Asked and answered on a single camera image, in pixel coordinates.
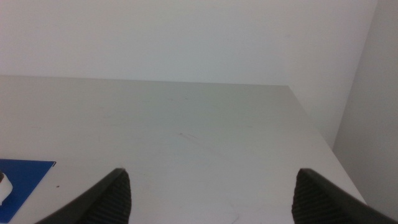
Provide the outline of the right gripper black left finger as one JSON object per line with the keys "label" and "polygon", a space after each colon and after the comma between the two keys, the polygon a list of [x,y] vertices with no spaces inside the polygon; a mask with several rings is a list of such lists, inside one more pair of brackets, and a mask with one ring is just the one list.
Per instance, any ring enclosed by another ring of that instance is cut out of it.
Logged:
{"label": "right gripper black left finger", "polygon": [[128,224],[131,186],[125,169],[117,168],[39,224]]}

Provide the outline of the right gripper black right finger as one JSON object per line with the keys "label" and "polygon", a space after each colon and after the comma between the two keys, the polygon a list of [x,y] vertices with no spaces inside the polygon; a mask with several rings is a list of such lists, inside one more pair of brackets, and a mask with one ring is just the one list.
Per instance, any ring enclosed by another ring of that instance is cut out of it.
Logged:
{"label": "right gripper black right finger", "polygon": [[295,224],[397,224],[308,168],[296,176],[292,217]]}

